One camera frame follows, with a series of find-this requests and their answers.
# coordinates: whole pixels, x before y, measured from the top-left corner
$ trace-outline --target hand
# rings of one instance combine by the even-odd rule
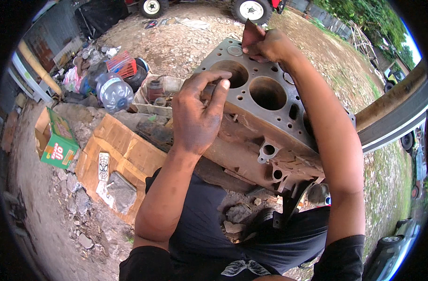
[[[228,71],[204,71],[187,79],[172,101],[174,149],[201,156],[213,143],[220,129],[223,106],[232,74]],[[222,79],[205,107],[200,95],[209,82]]]
[[[261,54],[266,60],[257,59],[259,63],[264,63],[267,60],[275,63],[283,63],[283,61],[290,58],[291,55],[299,53],[299,50],[289,37],[278,29],[267,31],[264,41],[243,48],[242,51],[250,56]]]

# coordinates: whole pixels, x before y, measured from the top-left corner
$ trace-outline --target black t-shirt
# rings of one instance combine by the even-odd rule
[[[361,280],[364,238],[364,235],[354,235],[328,245],[314,266],[312,280]],[[253,260],[215,258],[200,258],[199,263],[175,271],[169,252],[154,246],[133,249],[119,267],[120,281],[249,281],[264,275],[278,274],[272,267]]]

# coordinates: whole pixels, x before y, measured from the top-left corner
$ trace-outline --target black tarp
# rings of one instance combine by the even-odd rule
[[[99,38],[128,16],[123,0],[92,0],[76,9],[75,17],[85,37]]]

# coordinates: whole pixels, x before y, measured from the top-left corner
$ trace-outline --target person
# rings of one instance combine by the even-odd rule
[[[329,183],[331,207],[294,215],[283,229],[264,228],[233,244],[222,233],[217,207],[226,192],[193,174],[222,121],[232,76],[194,74],[173,99],[174,145],[162,168],[146,179],[135,221],[133,250],[120,280],[291,280],[281,276],[312,259],[313,280],[360,280],[365,234],[361,142],[338,98],[307,58],[279,30],[244,53],[279,63],[290,73],[312,124]],[[218,81],[210,104],[200,93]]]

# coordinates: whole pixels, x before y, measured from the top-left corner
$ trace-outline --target red plastic crate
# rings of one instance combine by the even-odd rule
[[[136,74],[136,61],[127,51],[117,54],[106,62],[108,72],[115,72],[122,78],[130,77]]]

